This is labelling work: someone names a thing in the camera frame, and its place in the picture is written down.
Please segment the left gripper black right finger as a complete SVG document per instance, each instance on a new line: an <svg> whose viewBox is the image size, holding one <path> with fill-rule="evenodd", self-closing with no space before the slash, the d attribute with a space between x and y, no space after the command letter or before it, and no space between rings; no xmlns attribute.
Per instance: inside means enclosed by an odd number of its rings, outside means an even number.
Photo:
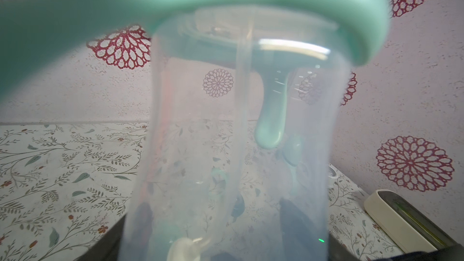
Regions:
<svg viewBox="0 0 464 261"><path fill-rule="evenodd" d="M359 258L339 243L332 234L329 234L327 259L328 261L359 261Z"/></svg>

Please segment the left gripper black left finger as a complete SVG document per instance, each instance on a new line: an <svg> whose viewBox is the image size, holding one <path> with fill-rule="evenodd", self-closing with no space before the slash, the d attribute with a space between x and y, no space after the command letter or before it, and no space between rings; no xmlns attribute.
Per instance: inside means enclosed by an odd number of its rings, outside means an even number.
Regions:
<svg viewBox="0 0 464 261"><path fill-rule="evenodd" d="M123 216L77 261L117 261L125 219L126 216Z"/></svg>

